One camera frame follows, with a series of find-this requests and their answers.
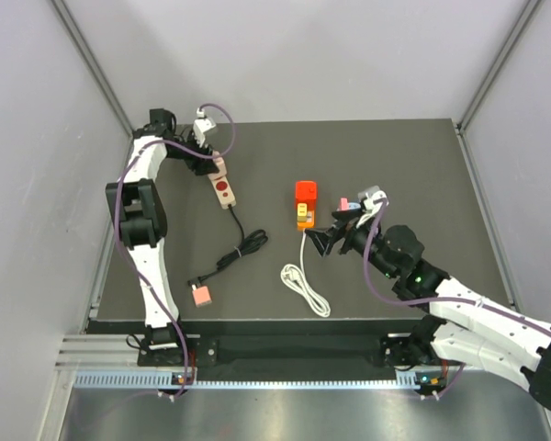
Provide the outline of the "orange power strip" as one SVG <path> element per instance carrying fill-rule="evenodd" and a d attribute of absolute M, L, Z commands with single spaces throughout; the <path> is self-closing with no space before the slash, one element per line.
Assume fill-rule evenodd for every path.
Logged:
<path fill-rule="evenodd" d="M 299 231 L 313 228 L 315 224 L 316 200 L 298 200 L 296 204 L 296 222 Z"/>

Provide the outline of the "yellow cube charger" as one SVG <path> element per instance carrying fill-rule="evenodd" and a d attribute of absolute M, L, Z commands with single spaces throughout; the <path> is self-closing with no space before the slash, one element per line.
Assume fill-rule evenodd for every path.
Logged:
<path fill-rule="evenodd" d="M 309 222 L 310 210 L 306 203 L 298 203 L 297 205 L 297 223 L 305 224 Z"/>

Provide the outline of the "salmon pink plug adapter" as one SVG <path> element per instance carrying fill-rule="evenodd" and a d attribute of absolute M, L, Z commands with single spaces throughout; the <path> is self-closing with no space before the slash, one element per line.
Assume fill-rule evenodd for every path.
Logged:
<path fill-rule="evenodd" d="M 197 308 L 209 305 L 212 302 L 208 287 L 193 285 L 191 291 L 193 302 Z"/>

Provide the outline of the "pink cube adapter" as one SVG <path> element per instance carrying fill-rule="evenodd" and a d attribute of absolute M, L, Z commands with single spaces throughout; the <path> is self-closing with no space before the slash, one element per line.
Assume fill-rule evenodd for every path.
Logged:
<path fill-rule="evenodd" d="M 218 152 L 213 153 L 212 158 L 215 169 L 211 174 L 208 175 L 208 178 L 211 180 L 220 179 L 227 174 L 227 168 L 224 159 L 219 155 Z"/>

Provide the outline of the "beige red power strip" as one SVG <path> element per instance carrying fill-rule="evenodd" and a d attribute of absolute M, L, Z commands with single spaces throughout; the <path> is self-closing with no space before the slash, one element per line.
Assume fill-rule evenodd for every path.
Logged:
<path fill-rule="evenodd" d="M 220 179 L 211 180 L 208 178 L 208 180 L 216 193 L 220 206 L 223 209 L 234 208 L 236 206 L 236 197 L 234 196 L 227 175 Z"/>

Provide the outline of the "red plug adapter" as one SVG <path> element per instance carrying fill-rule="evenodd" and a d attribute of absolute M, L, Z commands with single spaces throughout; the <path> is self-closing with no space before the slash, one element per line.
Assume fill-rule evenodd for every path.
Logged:
<path fill-rule="evenodd" d="M 318 185 L 315 181 L 301 180 L 295 184 L 295 203 L 305 204 L 308 210 L 316 208 L 318 200 Z"/>

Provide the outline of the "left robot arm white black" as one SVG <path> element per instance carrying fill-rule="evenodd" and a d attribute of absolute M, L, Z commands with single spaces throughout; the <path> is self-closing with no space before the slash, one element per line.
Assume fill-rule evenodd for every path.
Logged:
<path fill-rule="evenodd" d="M 197 175 L 218 170 L 210 159 L 207 135 L 216 128 L 205 109 L 197 109 L 186 136 L 176 133 L 175 115 L 166 109 L 150 111 L 150 121 L 132 135 L 128 163 L 117 181 L 105 188 L 116 246 L 139 280 L 145 306 L 141 351 L 157 352 L 170 364 L 189 356 L 190 344 L 178 326 L 164 262 L 168 222 L 156 179 L 164 160 L 182 160 Z"/>

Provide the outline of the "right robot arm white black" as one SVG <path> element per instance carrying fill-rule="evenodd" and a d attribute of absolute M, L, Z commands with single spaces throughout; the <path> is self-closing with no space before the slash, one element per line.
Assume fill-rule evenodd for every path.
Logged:
<path fill-rule="evenodd" d="M 396 306 L 425 311 L 412 333 L 410 352 L 423 364 L 437 357 L 480 368 L 507 379 L 551 412 L 551 323 L 527 317 L 466 287 L 427 262 L 423 244 L 406 225 L 386 231 L 379 219 L 365 224 L 356 213 L 339 212 L 328 229 L 306 234 L 320 255 L 337 242 L 359 253 L 365 270 L 375 268 L 394 280 Z"/>

